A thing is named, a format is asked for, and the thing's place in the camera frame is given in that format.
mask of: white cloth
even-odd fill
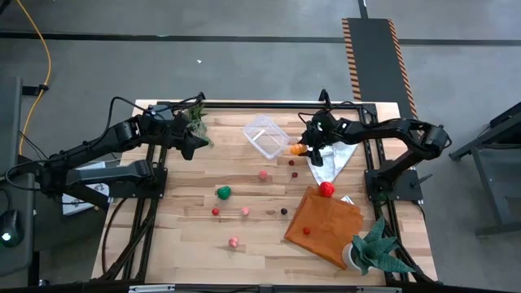
[[[318,185],[322,182],[333,182],[340,171],[348,163],[352,153],[357,149],[356,145],[347,145],[343,142],[335,142],[320,150],[324,165],[321,167],[313,166],[311,159],[307,158],[311,173],[315,177]]]

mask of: yellow cable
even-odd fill
[[[47,61],[49,62],[49,67],[47,70],[47,77],[46,77],[46,80],[44,81],[43,85],[49,85],[50,71],[52,70],[52,61],[50,59],[49,48],[47,48],[46,40],[43,39],[43,36],[40,33],[40,30],[38,29],[38,26],[36,26],[36,24],[33,21],[33,18],[31,18],[31,15],[25,10],[25,7],[22,4],[22,2],[20,0],[16,0],[16,1],[18,2],[18,5],[20,5],[20,8],[22,8],[22,11],[24,11],[25,15],[27,16],[27,18],[33,25],[34,30],[36,30],[36,33],[40,37],[40,40],[42,40],[43,47],[46,49]],[[31,115],[33,114],[34,108],[36,107],[38,102],[40,102],[40,100],[43,98],[44,92],[45,92],[45,90],[40,90],[40,93],[38,93],[38,97],[36,98],[33,105],[31,106],[31,110],[29,110],[29,114],[27,115],[27,119],[25,120],[24,130],[22,130],[22,133],[24,135],[25,135],[25,131],[27,130],[27,127],[29,125],[29,122],[31,121]],[[22,155],[22,151],[23,151],[23,145],[24,145],[24,136],[22,136],[22,138],[20,139],[20,149],[18,151],[21,155]]]

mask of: white pot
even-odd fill
[[[346,245],[342,250],[342,260],[344,261],[345,265],[348,266],[348,268],[361,271],[360,267],[358,267],[358,265],[355,265],[354,260],[352,260],[351,251],[352,243]]]

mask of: orange and black hazard tape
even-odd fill
[[[396,36],[396,30],[392,20],[389,22],[389,28],[391,30],[392,40],[394,41],[394,48],[396,50],[396,56],[398,56],[398,64],[400,65],[401,75],[404,78],[405,91],[407,92],[407,98],[409,98],[410,110],[413,113],[415,119],[418,119],[418,113],[416,112],[416,104],[414,103],[413,92],[410,89],[409,78],[407,77],[407,71],[405,70],[404,59],[401,56],[400,45],[398,44],[398,37]]]
[[[345,51],[348,55],[349,77],[351,79],[352,96],[355,101],[361,101],[360,84],[358,83],[357,65],[354,51],[352,50],[351,32],[347,19],[342,19],[342,30],[344,31]]]

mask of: computer mouse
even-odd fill
[[[15,247],[24,240],[21,214],[17,210],[8,210],[0,215],[0,243],[4,247]]]

